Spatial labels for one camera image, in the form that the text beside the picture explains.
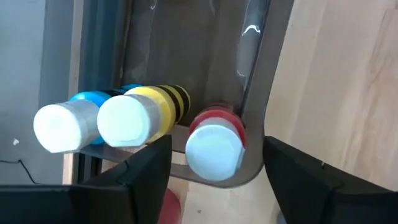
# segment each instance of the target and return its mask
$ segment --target blue cylinder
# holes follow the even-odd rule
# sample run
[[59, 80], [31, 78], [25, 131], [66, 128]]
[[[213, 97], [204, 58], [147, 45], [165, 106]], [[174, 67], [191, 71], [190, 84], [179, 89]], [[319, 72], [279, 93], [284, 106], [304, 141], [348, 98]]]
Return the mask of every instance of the blue cylinder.
[[[76, 95], [71, 97], [69, 101], [88, 100], [88, 101], [93, 102], [95, 105], [97, 105], [100, 108], [102, 106], [102, 104], [105, 103], [105, 101], [108, 100], [109, 98], [111, 98], [113, 96], [123, 95], [128, 90], [135, 88], [135, 87], [139, 87], [139, 86], [142, 86], [142, 85], [130, 84], [130, 85], [122, 86], [119, 89], [83, 91], [83, 92], [77, 93]], [[99, 137], [91, 142], [91, 144], [102, 144], [102, 143], [104, 143], [104, 139], [102, 137]]]

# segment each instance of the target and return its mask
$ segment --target yellow and black striped cylinder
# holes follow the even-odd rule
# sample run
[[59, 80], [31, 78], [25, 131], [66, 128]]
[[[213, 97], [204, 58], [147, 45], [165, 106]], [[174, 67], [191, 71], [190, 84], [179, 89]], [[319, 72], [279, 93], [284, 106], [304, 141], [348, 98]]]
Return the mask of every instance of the yellow and black striped cylinder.
[[158, 87], [170, 95], [175, 107], [175, 122], [180, 122], [191, 107], [191, 99], [188, 92], [178, 85], [160, 85]]

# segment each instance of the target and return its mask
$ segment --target gray wall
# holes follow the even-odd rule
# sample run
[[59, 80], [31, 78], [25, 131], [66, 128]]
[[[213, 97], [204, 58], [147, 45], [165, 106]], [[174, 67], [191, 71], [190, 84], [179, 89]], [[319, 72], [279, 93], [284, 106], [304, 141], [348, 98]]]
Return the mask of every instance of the gray wall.
[[[33, 117], [68, 97], [73, 1], [0, 1], [0, 160], [22, 159], [36, 182], [61, 183], [63, 156], [37, 142]], [[30, 184], [0, 163], [0, 184]]]

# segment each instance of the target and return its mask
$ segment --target glass panel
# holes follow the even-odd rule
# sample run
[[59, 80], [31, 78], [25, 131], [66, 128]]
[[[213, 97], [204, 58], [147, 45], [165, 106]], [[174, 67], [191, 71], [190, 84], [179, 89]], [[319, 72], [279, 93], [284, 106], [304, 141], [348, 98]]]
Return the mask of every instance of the glass panel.
[[186, 88], [192, 107], [184, 125], [215, 101], [240, 114], [266, 2], [134, 1], [123, 82]]

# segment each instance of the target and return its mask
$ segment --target black plastic piece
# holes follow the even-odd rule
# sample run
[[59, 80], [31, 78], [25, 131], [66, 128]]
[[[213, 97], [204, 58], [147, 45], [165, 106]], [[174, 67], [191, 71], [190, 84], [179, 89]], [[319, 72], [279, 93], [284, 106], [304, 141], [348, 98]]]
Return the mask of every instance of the black plastic piece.
[[169, 181], [171, 136], [80, 185], [0, 187], [0, 223], [158, 222]]
[[72, 184], [81, 184], [99, 175], [102, 159], [82, 153], [74, 153], [72, 165]]
[[288, 224], [398, 223], [398, 192], [334, 168], [270, 136], [263, 159]]

